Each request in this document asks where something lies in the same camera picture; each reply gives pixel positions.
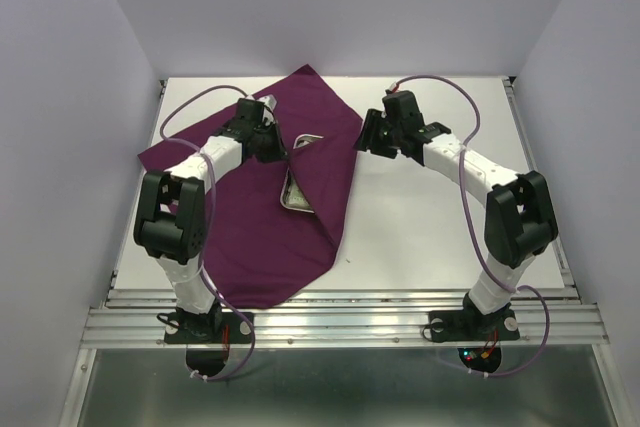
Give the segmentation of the green-white packet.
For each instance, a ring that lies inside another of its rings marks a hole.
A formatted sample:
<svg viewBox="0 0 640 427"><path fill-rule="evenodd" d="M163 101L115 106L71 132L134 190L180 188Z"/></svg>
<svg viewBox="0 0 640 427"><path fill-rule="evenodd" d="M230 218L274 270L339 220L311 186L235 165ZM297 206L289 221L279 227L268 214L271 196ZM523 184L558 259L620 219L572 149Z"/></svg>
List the green-white packet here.
<svg viewBox="0 0 640 427"><path fill-rule="evenodd" d="M289 188L287 202L296 208L303 208L308 202L297 184L292 184Z"/></svg>

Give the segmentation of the purple cloth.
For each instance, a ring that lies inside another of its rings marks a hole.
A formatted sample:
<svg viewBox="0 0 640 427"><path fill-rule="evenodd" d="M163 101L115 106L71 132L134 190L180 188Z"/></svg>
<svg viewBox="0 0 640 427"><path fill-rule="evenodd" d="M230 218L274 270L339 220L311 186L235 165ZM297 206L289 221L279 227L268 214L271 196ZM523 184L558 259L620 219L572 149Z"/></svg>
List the purple cloth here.
<svg viewBox="0 0 640 427"><path fill-rule="evenodd" d="M216 183L204 267L237 308L271 308L329 272L342 241L361 117L310 66L258 91L277 100L289 157L251 158ZM293 149L301 134L322 139ZM314 214L280 204L287 169Z"/></svg>

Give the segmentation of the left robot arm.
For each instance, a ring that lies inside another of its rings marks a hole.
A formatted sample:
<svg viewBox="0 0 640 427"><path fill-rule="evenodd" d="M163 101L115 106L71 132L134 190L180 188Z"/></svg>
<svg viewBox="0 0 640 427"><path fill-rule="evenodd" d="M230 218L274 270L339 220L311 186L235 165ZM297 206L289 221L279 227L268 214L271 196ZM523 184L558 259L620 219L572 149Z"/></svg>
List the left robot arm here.
<svg viewBox="0 0 640 427"><path fill-rule="evenodd" d="M214 216L216 183L254 158L262 163L287 157L272 95L241 98L234 115L203 146L174 138L193 152L165 170L142 179L134 222L134 242L163 269L188 329L199 340L215 339L223 318L212 307L213 287L203 279L204 251Z"/></svg>

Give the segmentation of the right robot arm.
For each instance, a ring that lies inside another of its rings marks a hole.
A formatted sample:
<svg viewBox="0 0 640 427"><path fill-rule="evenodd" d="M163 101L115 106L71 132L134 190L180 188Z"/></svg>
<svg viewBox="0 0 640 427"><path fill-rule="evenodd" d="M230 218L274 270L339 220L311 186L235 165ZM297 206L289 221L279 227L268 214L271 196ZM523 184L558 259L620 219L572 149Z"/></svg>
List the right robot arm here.
<svg viewBox="0 0 640 427"><path fill-rule="evenodd" d="M468 292L472 306L460 313L463 331L482 337L495 327L495 313L510 302L526 269L558 235L546 179L535 170L522 174L489 160L440 122L425 123L410 91L386 95L383 105L367 111L355 148L390 159L401 154L456 183L471 234L468 198L485 209L487 253Z"/></svg>

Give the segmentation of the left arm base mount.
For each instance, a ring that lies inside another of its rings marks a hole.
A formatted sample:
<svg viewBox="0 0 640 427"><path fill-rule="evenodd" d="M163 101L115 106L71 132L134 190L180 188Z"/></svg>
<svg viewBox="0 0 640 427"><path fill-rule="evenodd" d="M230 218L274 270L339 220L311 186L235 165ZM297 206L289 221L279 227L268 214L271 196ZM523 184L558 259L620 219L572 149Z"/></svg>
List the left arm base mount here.
<svg viewBox="0 0 640 427"><path fill-rule="evenodd" d="M256 334L252 313L224 312L214 304L208 313L194 314L181 308L158 313L164 327L163 342L183 346L191 378L205 383L230 380L249 362Z"/></svg>

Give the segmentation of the steel instrument tray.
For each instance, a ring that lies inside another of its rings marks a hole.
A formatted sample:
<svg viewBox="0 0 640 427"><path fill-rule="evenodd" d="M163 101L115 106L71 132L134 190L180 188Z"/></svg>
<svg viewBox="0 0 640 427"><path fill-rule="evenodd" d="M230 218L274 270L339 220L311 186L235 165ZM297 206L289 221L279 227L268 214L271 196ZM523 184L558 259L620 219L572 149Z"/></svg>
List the steel instrument tray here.
<svg viewBox="0 0 640 427"><path fill-rule="evenodd" d="M322 136L301 134L295 139L293 149L300 149L320 139L322 139ZM314 209L311 207L301 188L298 186L290 168L287 169L284 178L280 194L280 204L290 211L314 214Z"/></svg>

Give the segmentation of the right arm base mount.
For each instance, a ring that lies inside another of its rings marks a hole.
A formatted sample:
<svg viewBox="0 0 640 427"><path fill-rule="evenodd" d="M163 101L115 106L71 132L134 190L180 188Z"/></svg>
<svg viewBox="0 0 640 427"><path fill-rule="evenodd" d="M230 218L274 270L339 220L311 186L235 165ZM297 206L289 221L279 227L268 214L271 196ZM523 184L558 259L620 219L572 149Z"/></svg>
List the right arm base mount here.
<svg viewBox="0 0 640 427"><path fill-rule="evenodd" d="M435 310L428 313L422 337L430 342L461 343L458 356L472 373L496 374L502 362L501 341L520 339L520 331L511 304L494 313L482 314L469 294L459 309Z"/></svg>

